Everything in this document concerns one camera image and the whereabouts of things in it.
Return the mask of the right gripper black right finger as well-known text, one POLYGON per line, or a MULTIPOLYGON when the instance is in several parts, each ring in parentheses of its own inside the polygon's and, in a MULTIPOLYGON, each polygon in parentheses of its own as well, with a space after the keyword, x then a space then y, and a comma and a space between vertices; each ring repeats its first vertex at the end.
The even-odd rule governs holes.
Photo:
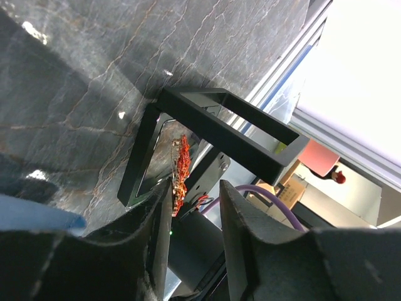
POLYGON ((399 300, 400 230, 298 231, 220 182, 231 300, 399 300))

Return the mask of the red maple leaf brooch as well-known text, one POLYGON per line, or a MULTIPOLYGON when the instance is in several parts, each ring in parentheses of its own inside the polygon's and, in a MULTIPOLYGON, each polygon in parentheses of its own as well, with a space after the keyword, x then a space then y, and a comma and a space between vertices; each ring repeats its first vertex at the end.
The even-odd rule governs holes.
POLYGON ((171 149, 171 165, 172 165, 172 186, 173 186, 173 208, 172 217, 176 217, 184 203, 187 194, 185 181, 190 172, 191 164, 190 145, 188 144, 186 135, 172 141, 171 149))

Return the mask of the light blue button shirt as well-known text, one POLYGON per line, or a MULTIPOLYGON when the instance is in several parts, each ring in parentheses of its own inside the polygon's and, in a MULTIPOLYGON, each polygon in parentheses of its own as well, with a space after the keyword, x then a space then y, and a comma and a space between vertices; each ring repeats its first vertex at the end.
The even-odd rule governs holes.
POLYGON ((1 195, 1 230, 66 231, 81 236, 85 218, 76 213, 41 203, 1 195))

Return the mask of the person in black shirt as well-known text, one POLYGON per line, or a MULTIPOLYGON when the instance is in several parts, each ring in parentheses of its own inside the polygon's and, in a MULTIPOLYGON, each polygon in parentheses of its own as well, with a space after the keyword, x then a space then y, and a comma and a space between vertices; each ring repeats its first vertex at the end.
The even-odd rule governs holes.
POLYGON ((310 172, 319 179, 333 180, 338 184, 344 184, 346 181, 346 177, 343 175, 341 171, 337 171, 338 168, 339 168, 338 165, 333 166, 331 170, 324 176, 319 175, 317 172, 312 171, 311 169, 310 172))

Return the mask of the brown cardboard box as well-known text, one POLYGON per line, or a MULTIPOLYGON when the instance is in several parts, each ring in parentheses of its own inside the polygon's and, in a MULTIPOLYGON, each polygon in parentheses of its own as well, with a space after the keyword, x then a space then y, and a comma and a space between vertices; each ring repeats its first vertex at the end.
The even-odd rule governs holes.
MULTIPOLYGON (((296 180, 293 176, 295 170, 300 164, 301 162, 297 160, 276 186, 271 186, 262 180, 257 180, 257 187, 261 187, 274 194, 287 208, 292 209, 301 199, 306 189, 306 186, 296 180)), ((244 196, 248 201, 253 203, 253 205, 259 209, 262 209, 264 212, 274 205, 272 201, 267 197, 262 196, 260 193, 245 192, 244 196)))

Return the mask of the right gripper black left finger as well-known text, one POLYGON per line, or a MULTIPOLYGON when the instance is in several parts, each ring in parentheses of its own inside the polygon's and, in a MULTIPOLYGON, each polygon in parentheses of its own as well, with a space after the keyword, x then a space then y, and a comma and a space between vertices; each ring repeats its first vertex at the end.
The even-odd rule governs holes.
POLYGON ((172 181, 86 237, 66 231, 1 232, 2 300, 162 300, 172 181))

